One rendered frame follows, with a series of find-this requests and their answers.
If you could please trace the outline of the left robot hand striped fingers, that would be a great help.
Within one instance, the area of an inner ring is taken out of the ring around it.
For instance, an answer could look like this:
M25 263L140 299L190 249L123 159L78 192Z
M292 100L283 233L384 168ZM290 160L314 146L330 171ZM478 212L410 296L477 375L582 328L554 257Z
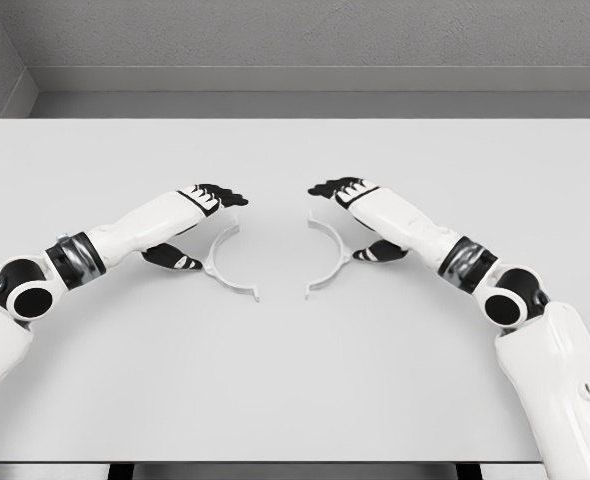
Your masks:
M219 210L247 204L242 194L201 183L162 194L138 207L128 215L127 225L136 249L147 262L170 270L201 270L199 260L170 245L168 240Z

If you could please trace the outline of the thin white pipe clamp half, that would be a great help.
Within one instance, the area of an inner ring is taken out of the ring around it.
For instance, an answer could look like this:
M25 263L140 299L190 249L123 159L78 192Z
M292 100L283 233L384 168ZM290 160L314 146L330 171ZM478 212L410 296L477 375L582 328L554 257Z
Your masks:
M236 217L233 218L230 225L224 228L211 242L208 255L203 261L203 270L207 276L217 281L223 287L229 289L236 294L250 295L259 303L260 294L256 285L242 285L226 279L224 275L218 270L216 265L217 253L221 245L237 234L240 230L239 221Z
M341 235L331 225L322 222L314 217L312 212L308 213L307 225L309 228L316 229L328 236L336 245L338 251L338 260L331 271L317 280L310 281L306 284L304 298L308 300L311 293L321 290L332 284L333 280L339 275L342 268L353 260L352 252L343 241Z

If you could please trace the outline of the right robot hand striped fingers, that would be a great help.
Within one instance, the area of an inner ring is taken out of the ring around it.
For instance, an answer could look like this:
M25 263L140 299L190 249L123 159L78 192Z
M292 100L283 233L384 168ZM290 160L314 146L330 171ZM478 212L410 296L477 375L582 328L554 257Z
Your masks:
M308 193L334 200L360 224L382 237L353 253L359 261L384 263L402 259L434 233L435 225L416 207L390 189L362 178L326 180Z

